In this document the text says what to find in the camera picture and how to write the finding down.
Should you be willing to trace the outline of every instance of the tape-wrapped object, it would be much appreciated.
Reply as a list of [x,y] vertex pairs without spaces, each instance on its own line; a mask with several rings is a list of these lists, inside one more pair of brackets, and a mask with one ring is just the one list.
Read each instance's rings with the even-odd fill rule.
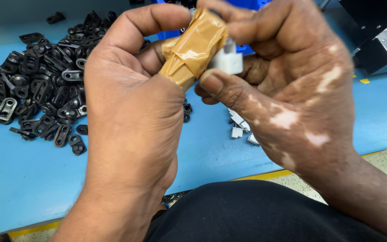
[[160,74],[187,91],[228,37],[226,23],[207,9],[197,9],[185,33],[162,45],[166,62]]

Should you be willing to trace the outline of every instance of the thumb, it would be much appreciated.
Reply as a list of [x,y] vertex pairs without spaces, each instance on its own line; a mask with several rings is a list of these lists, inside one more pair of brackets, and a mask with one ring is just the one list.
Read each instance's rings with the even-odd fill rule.
[[200,77],[200,86],[250,124],[268,119],[272,104],[278,103],[238,76],[228,75],[218,69],[205,71]]

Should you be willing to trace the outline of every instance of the pile of black parts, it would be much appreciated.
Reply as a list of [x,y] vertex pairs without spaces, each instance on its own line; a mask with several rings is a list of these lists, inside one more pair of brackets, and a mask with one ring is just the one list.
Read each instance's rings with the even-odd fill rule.
[[[18,117],[20,128],[10,131],[22,139],[41,137],[53,140],[56,147],[69,143],[75,155],[83,154],[86,147],[79,135],[69,137],[68,124],[87,115],[83,70],[89,53],[116,18],[110,11],[108,19],[101,20],[93,11],[56,44],[40,33],[19,36],[26,50],[11,52],[0,66],[0,124],[12,124]],[[46,20],[54,24],[63,19],[56,12]],[[33,119],[40,110],[44,115]],[[87,135],[87,125],[82,129]]]

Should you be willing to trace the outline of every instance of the blue plastic bin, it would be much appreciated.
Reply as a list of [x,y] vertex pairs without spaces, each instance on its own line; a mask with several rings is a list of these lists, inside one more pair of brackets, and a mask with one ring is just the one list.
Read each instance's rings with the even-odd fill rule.
[[[272,0],[228,0],[232,5],[247,8],[252,10],[259,10],[263,6],[270,3]],[[165,3],[164,0],[152,0],[152,3]],[[179,30],[170,30],[162,31],[158,33],[158,38],[160,40],[166,40],[169,38],[180,36]],[[237,46],[237,53],[243,53],[243,55],[253,54],[254,51],[250,48],[249,45]]]

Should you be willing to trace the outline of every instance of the blue table surface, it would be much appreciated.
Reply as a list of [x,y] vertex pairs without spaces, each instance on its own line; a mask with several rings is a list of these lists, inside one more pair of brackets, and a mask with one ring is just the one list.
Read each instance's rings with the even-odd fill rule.
[[[336,22],[328,21],[337,28]],[[79,22],[82,20],[67,19],[55,25],[7,25],[0,32],[8,33],[4,38],[11,38],[13,44],[7,44],[7,39],[0,43],[0,64],[12,50],[24,50],[25,45],[17,36],[40,32],[56,43],[65,36],[68,27]],[[387,74],[367,76],[359,70],[355,74],[358,77],[353,80],[354,146],[361,155],[384,150],[387,147]],[[359,82],[364,78],[370,83]],[[230,138],[230,116],[222,104],[202,104],[193,88],[186,93],[186,98],[192,104],[193,113],[183,126],[177,151],[177,177],[167,194],[280,168],[259,146],[247,142],[247,136]],[[87,124],[87,118],[78,120],[73,127],[78,124]],[[24,141],[9,131],[11,126],[19,127],[17,120],[8,126],[0,124],[0,232],[65,216],[82,189],[87,161],[87,153],[75,156],[70,146],[57,148],[52,141],[40,138]],[[87,146],[88,136],[81,137]]]

